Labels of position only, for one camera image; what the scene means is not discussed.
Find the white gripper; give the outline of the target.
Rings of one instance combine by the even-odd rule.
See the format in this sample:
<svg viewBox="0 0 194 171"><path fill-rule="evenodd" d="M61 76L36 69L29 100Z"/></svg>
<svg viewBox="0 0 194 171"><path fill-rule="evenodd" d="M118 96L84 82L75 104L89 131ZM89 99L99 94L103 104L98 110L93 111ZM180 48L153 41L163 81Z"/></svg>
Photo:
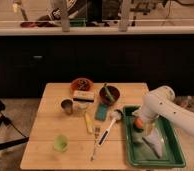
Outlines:
<svg viewBox="0 0 194 171"><path fill-rule="evenodd" d="M150 110L146 107L140 107L133 112L133 115L137 117L142 124L147 124L146 135L149 135L155 126L154 123L150 123Z"/></svg>

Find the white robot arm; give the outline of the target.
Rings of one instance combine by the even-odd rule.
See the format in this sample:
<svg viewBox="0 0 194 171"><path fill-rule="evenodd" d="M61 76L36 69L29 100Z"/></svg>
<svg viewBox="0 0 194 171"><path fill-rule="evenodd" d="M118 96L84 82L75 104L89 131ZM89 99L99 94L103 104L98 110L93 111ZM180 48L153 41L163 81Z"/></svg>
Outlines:
<svg viewBox="0 0 194 171"><path fill-rule="evenodd" d="M174 103L175 92L169 86L160 86L143 96L143 104L136 110L144 123L153 123L162 116L194 137L194 112Z"/></svg>

